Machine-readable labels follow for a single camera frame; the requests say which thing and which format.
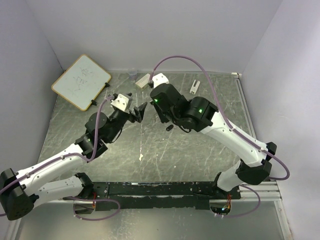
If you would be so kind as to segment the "black tagged key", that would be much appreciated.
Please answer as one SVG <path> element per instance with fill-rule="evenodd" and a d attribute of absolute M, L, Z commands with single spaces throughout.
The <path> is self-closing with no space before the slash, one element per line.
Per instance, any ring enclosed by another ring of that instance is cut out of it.
<path fill-rule="evenodd" d="M 171 131 L 171 130 L 173 129 L 173 127 L 174 127 L 174 126 L 173 126 L 172 124 L 169 125 L 169 126 L 166 128 L 166 131 L 167 131 L 167 132 Z"/>

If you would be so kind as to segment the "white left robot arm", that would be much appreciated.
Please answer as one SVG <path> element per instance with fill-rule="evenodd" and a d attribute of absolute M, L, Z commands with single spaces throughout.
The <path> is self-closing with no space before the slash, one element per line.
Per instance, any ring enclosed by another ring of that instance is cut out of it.
<path fill-rule="evenodd" d="M 0 204 L 3 216 L 14 221 L 34 208 L 59 198 L 89 199 L 94 192 L 93 183 L 85 173 L 65 180 L 54 181 L 58 175 L 92 162 L 107 151 L 121 134 L 127 122 L 141 123 L 147 103 L 129 110 L 129 104 L 111 102 L 113 112 L 107 116 L 99 108 L 85 123 L 85 133 L 60 153 L 31 167 L 0 174 Z"/>

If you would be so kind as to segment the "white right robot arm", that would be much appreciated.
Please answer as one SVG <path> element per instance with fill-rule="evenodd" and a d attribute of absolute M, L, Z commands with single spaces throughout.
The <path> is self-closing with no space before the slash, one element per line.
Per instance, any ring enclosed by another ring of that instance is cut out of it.
<path fill-rule="evenodd" d="M 201 96 L 187 100 L 172 84 L 160 84 L 150 97 L 162 123 L 172 122 L 186 133 L 194 130 L 207 135 L 239 156 L 234 166 L 215 178 L 212 193 L 216 198 L 223 199 L 243 183 L 256 186 L 269 177 L 272 164 L 267 154 L 275 153 L 274 143 L 256 140 L 234 124 L 228 126 L 212 102 Z"/>

